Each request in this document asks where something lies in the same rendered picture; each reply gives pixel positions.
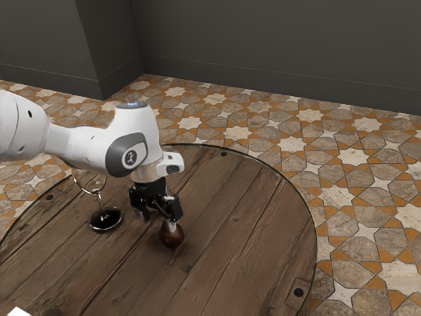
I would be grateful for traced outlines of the brown egg-shaped fruit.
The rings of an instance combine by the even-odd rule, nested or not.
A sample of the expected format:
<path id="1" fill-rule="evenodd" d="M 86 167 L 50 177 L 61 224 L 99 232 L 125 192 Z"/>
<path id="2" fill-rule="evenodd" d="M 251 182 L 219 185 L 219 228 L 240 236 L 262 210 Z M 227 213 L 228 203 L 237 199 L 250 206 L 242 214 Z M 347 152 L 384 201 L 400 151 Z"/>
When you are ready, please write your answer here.
<path id="1" fill-rule="evenodd" d="M 184 230 L 175 222 L 163 220 L 159 230 L 159 240 L 168 249 L 176 249 L 184 241 Z"/>

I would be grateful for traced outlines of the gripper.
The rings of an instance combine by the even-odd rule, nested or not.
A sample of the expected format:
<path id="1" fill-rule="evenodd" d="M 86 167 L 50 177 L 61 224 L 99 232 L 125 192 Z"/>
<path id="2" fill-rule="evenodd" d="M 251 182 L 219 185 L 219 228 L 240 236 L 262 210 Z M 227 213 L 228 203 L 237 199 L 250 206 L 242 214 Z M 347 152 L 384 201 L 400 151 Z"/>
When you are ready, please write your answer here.
<path id="1" fill-rule="evenodd" d="M 170 231 L 177 229 L 177 222 L 182 218 L 182 208 L 178 196 L 166 196 L 166 179 L 161 177 L 148 183 L 135 182 L 129 189 L 130 205 L 147 223 L 150 220 L 147 203 L 144 199 L 153 199 L 153 208 L 167 220 Z"/>

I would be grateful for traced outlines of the clear wine glass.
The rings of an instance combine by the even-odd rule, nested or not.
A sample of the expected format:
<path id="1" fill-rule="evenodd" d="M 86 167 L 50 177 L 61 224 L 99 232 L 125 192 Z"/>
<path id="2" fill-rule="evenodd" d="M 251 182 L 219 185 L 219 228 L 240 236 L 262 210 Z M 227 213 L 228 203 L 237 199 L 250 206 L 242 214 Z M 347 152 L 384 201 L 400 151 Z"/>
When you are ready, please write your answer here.
<path id="1" fill-rule="evenodd" d="M 83 192 L 94 195 L 98 202 L 98 210 L 89 218 L 90 227 L 96 232 L 104 232 L 115 228 L 122 220 L 122 212 L 116 207 L 106 207 L 101 198 L 108 176 L 93 171 L 72 169 L 73 180 Z"/>

